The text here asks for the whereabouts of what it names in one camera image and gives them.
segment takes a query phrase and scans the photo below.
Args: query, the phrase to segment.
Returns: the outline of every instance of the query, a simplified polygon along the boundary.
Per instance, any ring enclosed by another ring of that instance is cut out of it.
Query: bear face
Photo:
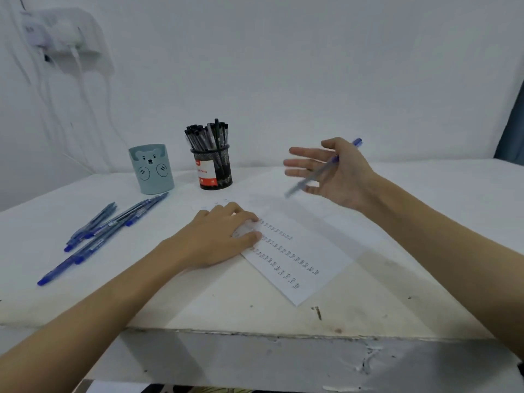
[[[160,157],[160,149],[153,149],[151,151],[139,150],[135,153],[135,155],[139,161],[152,165],[158,162],[158,158]]]

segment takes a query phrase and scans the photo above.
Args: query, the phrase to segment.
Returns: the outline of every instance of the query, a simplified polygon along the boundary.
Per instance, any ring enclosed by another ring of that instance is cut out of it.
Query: forearm
[[[524,256],[377,177],[360,210],[431,273],[491,333],[524,358]]]
[[[120,331],[181,271],[153,251],[0,358],[0,391],[69,393]]]

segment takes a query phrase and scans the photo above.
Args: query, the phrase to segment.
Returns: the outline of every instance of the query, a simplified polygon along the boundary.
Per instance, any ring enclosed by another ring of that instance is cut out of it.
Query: red and white label
[[[213,160],[195,160],[198,180],[203,186],[218,186],[216,181],[215,162]]]

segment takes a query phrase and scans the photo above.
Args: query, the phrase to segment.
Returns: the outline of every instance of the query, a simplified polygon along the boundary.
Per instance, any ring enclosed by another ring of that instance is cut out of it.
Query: person's left hand
[[[259,231],[251,231],[239,238],[231,237],[247,220],[257,222],[258,217],[236,203],[225,207],[217,205],[211,211],[201,210],[192,222],[162,241],[154,251],[164,259],[182,262],[183,268],[211,266],[240,254],[262,238]]]

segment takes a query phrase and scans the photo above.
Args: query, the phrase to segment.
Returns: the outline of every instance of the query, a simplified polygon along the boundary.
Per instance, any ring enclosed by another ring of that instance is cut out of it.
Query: blue curtain
[[[524,165],[524,83],[498,143],[495,158]]]

